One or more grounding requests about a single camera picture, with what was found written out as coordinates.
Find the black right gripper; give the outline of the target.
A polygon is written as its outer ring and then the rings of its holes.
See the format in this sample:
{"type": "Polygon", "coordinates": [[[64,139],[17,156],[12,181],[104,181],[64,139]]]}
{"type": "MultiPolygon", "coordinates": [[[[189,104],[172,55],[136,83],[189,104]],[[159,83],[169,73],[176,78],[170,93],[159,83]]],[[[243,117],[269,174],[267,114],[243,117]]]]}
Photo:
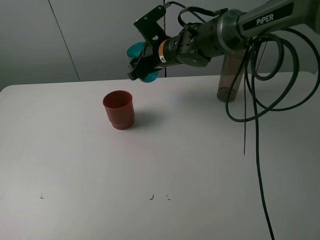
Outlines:
{"type": "Polygon", "coordinates": [[[159,72],[158,49],[163,39],[163,29],[158,20],[163,17],[163,6],[158,5],[134,22],[134,26],[144,38],[144,49],[139,57],[129,61],[128,76],[131,80],[144,80],[148,74],[159,72]]]}

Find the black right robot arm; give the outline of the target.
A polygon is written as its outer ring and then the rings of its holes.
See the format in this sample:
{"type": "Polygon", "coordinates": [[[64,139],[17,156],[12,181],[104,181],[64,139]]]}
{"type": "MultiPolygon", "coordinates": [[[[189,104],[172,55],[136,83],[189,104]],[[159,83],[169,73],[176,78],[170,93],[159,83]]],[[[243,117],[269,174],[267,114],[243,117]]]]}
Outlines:
{"type": "Polygon", "coordinates": [[[186,7],[182,14],[194,12],[212,19],[205,23],[185,23],[179,16],[183,29],[174,37],[166,35],[158,24],[168,7],[168,4],[159,5],[134,23],[144,44],[142,51],[130,58],[128,76],[132,81],[140,79],[148,83],[150,74],[170,66],[204,68],[212,58],[244,50],[251,38],[296,25],[305,24],[315,33],[320,32],[318,0],[270,0],[249,12],[186,7]]]}

